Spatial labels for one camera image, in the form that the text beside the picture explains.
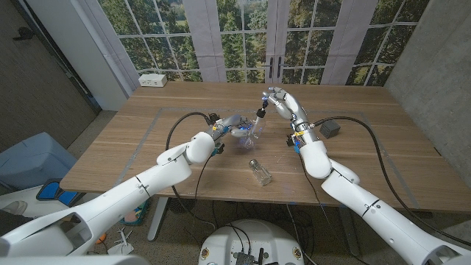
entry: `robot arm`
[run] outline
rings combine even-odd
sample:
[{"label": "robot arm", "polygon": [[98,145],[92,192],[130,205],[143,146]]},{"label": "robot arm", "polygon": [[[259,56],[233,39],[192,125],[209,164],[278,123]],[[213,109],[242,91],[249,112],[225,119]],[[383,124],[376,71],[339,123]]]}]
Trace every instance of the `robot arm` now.
[{"label": "robot arm", "polygon": [[309,175],[325,179],[322,189],[361,216],[408,264],[470,262],[471,251],[426,233],[360,187],[360,180],[353,171],[328,158],[324,144],[315,136],[299,102],[281,88],[270,88],[270,91],[263,95],[275,105],[283,118],[291,120],[294,130],[292,139],[300,149]]},{"label": "robot arm", "polygon": [[[191,175],[192,163],[205,162],[215,150],[215,142],[232,127],[247,122],[234,115],[218,120],[190,142],[173,147],[157,158],[157,165],[96,199],[42,216],[0,238],[0,256],[84,255],[126,213],[157,192],[184,181]],[[66,225],[64,219],[71,220]]]}]

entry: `gray wall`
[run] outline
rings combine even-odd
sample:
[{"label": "gray wall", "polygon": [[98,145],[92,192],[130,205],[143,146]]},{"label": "gray wall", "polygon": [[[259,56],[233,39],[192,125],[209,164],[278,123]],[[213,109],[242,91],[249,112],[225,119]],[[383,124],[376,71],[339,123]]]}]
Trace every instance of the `gray wall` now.
[{"label": "gray wall", "polygon": [[431,0],[385,87],[471,187],[471,1]]}]

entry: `black cap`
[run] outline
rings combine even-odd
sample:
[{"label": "black cap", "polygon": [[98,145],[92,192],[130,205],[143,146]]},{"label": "black cap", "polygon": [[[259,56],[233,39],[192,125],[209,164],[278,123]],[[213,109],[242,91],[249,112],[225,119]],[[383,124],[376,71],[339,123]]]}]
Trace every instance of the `black cap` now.
[{"label": "black cap", "polygon": [[258,109],[257,110],[257,117],[263,118],[265,116],[265,110]]}]

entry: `concrete wall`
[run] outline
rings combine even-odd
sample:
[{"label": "concrete wall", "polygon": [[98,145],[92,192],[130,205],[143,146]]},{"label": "concrete wall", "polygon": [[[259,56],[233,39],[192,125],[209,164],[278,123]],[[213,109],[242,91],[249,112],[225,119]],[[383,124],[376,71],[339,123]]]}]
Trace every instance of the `concrete wall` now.
[{"label": "concrete wall", "polygon": [[471,187],[471,1],[430,0],[385,87]]},{"label": "concrete wall", "polygon": [[28,3],[100,107],[119,110],[127,98],[70,0]]}]

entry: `glass bottle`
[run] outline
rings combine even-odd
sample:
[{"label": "glass bottle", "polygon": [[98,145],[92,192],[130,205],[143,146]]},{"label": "glass bottle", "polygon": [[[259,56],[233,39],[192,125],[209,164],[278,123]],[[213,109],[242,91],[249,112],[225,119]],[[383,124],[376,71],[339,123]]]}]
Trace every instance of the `glass bottle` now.
[{"label": "glass bottle", "polygon": [[249,166],[252,169],[255,178],[257,178],[258,182],[262,186],[272,181],[272,176],[270,175],[268,170],[266,170],[262,165],[260,165],[260,163],[256,159],[252,159],[249,162]]}]

